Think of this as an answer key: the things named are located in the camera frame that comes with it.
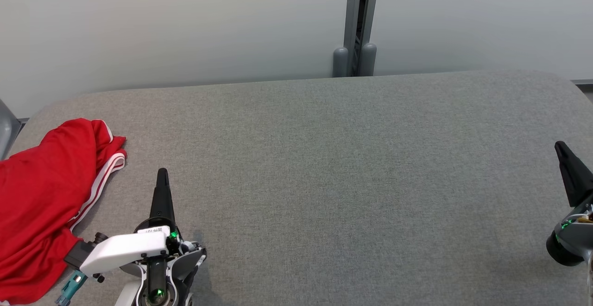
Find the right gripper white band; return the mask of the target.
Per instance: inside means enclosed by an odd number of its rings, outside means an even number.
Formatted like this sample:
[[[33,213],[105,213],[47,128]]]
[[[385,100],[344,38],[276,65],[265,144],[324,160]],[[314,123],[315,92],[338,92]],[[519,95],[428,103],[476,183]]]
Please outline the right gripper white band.
[[[555,143],[555,152],[567,200],[574,208],[547,238],[547,252],[563,266],[589,264],[593,257],[593,172],[564,141]]]

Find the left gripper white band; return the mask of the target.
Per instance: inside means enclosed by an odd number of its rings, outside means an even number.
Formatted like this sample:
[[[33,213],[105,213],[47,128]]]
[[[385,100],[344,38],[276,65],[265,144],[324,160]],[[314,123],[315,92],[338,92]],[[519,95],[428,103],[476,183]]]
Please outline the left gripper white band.
[[[166,168],[158,170],[152,197],[150,224],[175,224]],[[123,287],[115,306],[197,306],[191,291],[207,251],[186,241],[177,228],[159,225],[99,243],[80,266],[87,275],[121,269],[136,276]]]

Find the red jersey with white trim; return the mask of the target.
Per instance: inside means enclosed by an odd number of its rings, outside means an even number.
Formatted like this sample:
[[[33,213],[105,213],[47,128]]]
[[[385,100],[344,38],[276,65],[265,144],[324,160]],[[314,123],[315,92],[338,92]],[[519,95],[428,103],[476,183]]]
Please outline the red jersey with white trim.
[[[34,303],[57,283],[79,240],[73,228],[125,166],[125,141],[79,118],[0,161],[0,306]]]

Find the grey metal partition post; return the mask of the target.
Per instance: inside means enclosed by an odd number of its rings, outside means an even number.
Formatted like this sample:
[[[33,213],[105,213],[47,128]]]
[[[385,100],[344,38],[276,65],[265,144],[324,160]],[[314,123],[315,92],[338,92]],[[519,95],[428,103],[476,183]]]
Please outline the grey metal partition post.
[[[343,47],[349,51],[348,77],[358,76],[360,49],[371,43],[377,0],[347,0]]]

